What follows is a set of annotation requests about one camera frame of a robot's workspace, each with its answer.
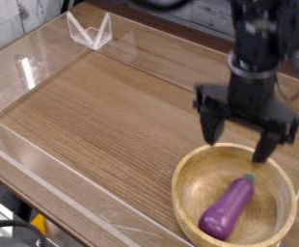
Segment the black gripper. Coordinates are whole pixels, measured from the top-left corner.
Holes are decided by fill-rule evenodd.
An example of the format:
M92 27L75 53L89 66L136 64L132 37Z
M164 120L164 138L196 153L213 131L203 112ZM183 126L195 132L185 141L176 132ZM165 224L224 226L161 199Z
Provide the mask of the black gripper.
M200 114L204 140L213 145L224 122L232 121L260 132L252 155L264 163L279 144L292 143L299 129L299 115L275 95L277 72L231 72L229 84L203 83L195 86L193 107Z

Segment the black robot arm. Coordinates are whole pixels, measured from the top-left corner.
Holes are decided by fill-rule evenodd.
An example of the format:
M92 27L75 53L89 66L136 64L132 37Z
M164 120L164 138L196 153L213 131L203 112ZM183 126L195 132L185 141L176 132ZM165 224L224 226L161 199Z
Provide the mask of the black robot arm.
M211 145L228 121L260 132L252 161L263 163L279 145L293 142L299 129L299 114L287 106L299 92L287 95L277 79L280 64L299 51L299 0L229 2L235 29L229 84L196 85L193 108Z

